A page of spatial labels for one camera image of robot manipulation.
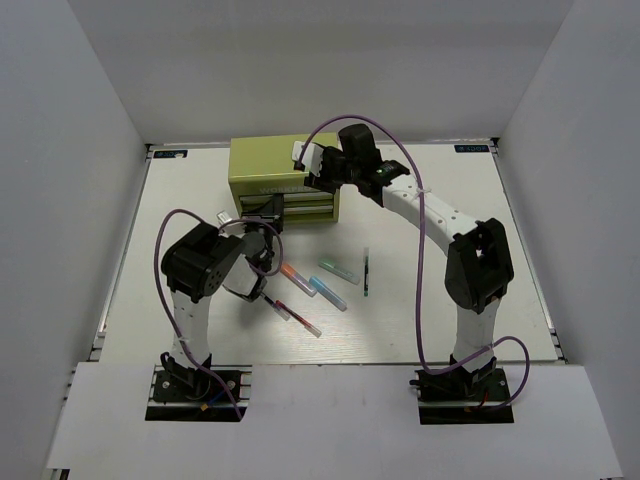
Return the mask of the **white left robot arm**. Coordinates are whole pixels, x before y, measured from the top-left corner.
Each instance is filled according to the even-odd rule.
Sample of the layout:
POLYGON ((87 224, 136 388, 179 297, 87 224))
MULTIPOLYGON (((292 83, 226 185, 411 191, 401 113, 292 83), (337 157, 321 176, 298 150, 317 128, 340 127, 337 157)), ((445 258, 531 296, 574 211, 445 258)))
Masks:
POLYGON ((282 194, 218 227, 185 209, 175 209, 163 220, 154 247, 154 276, 158 292, 163 292, 165 279, 171 294, 171 300, 162 298, 161 304, 170 315, 174 338, 171 351, 161 355, 161 364, 177 376, 177 387, 188 398, 202 398, 211 387, 211 374, 204 369, 211 365, 211 298, 223 289, 249 303, 258 299, 267 278, 281 270, 283 226, 282 194), (161 253, 164 230, 177 214, 197 223, 161 253))

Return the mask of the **black green gel pen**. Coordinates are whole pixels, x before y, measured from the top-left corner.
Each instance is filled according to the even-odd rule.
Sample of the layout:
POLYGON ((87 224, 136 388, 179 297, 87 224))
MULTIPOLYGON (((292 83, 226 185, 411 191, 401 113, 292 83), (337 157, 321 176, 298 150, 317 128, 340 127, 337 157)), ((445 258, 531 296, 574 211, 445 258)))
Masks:
POLYGON ((364 274, 363 274, 363 295, 365 298, 369 296, 369 277, 370 277, 370 249, 369 247, 365 247, 363 251, 363 263, 364 263, 364 274))

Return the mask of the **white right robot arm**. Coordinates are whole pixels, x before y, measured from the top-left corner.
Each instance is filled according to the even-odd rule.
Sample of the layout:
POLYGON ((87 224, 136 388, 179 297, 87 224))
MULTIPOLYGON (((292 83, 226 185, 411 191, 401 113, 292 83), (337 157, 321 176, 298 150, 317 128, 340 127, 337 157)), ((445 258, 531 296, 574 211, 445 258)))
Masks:
POLYGON ((292 154, 308 187, 334 194, 344 185, 414 225, 419 240, 431 240, 445 255, 444 285, 457 306, 456 341, 450 357, 453 390, 472 399, 488 385, 497 310, 514 278, 506 231, 490 218, 470 217, 439 199, 419 180, 413 161, 383 159, 368 126, 338 133, 338 147, 307 141, 292 154))

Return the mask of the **green drawer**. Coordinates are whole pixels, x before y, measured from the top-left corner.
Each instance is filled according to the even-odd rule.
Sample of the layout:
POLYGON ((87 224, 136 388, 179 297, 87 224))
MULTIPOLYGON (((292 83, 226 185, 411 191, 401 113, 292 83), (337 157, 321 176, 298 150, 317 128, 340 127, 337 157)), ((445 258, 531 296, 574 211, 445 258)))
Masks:
POLYGON ((284 215, 282 217, 291 220, 308 219, 311 221, 312 219, 331 219, 333 216, 334 209, 331 204, 302 206, 284 204, 284 215))
POLYGON ((277 192, 261 195, 244 195, 239 197, 241 205, 261 205, 274 196, 282 195, 285 203, 328 203, 334 202, 334 196, 329 193, 319 191, 308 192, 277 192))

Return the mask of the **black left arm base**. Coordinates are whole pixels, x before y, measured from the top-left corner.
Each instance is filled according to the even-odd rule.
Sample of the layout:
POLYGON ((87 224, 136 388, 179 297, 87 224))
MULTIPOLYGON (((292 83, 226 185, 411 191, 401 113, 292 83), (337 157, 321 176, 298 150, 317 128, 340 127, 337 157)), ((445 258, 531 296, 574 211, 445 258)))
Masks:
POLYGON ((236 423, 251 393, 249 367, 226 366, 207 374, 178 364, 167 352, 154 367, 145 419, 151 422, 236 423))

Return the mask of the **purple gel pen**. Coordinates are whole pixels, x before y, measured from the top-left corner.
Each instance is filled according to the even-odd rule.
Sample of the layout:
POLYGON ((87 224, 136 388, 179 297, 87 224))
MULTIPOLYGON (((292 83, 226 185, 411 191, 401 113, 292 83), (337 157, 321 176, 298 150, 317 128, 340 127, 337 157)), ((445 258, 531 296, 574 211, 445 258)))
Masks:
POLYGON ((266 295, 265 293, 261 294, 262 299, 269 305, 269 307, 277 314, 279 315, 282 319, 284 319, 285 321, 288 321, 290 318, 289 313, 283 309, 282 307, 279 306, 279 304, 274 301, 273 299, 271 299, 268 295, 266 295))

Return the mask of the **green cap highlighter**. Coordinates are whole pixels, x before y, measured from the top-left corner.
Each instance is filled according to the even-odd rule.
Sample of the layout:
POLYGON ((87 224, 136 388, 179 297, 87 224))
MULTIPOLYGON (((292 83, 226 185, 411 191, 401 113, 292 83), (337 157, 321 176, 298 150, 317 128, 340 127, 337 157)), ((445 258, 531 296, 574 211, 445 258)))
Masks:
POLYGON ((353 285, 358 285, 360 283, 360 277, 347 269, 346 267, 336 263, 335 261, 327 258, 321 258, 318 260, 318 266, 323 270, 331 273, 334 276, 337 276, 353 285))

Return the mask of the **red gel pen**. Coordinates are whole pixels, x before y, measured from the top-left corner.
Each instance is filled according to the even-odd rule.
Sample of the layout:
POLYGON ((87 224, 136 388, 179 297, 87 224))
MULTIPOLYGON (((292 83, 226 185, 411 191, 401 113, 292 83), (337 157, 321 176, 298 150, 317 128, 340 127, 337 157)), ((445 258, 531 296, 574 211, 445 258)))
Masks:
POLYGON ((304 317, 299 315, 297 312, 295 312, 294 310, 290 309, 284 303, 282 303, 281 301, 277 300, 276 301, 276 305, 280 309, 284 310, 287 314, 289 314, 296 321, 298 321, 313 336, 315 336, 316 338, 320 338, 322 336, 322 332, 317 327, 315 327, 312 323, 310 323, 304 317))

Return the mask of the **blue cap highlighter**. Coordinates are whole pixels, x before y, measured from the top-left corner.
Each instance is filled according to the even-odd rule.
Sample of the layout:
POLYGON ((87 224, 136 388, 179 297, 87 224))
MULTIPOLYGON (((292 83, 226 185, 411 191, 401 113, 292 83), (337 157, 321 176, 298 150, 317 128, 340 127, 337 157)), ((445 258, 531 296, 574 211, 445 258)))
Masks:
POLYGON ((309 283, 339 311, 347 310, 347 303, 316 276, 309 278, 309 283))

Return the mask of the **green top drawer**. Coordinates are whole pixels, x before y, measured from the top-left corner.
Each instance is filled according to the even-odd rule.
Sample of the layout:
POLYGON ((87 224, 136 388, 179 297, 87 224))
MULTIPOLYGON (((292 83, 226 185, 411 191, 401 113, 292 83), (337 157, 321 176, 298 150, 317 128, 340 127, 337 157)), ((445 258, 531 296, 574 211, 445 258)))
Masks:
POLYGON ((239 197, 241 205, 261 205, 274 196, 282 195, 285 203, 328 203, 334 202, 334 196, 329 193, 319 191, 308 192, 277 192, 261 195, 244 195, 239 197))

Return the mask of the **orange cap highlighter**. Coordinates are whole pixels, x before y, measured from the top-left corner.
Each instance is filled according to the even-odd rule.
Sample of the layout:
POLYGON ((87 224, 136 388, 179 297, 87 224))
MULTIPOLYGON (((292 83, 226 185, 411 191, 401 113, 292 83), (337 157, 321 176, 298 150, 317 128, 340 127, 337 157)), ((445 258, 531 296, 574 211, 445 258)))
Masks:
POLYGON ((317 289, 288 263, 282 264, 280 272, 307 296, 314 297, 317 294, 317 289))

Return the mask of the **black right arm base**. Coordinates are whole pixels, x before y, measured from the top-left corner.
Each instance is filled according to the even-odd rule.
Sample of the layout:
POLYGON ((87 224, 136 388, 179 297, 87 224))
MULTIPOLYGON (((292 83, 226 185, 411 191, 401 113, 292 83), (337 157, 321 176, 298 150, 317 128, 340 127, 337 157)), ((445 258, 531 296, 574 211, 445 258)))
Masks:
POLYGON ((462 366, 442 375, 417 370, 409 382, 418 397, 421 425, 513 424, 505 372, 493 357, 473 373, 462 366))

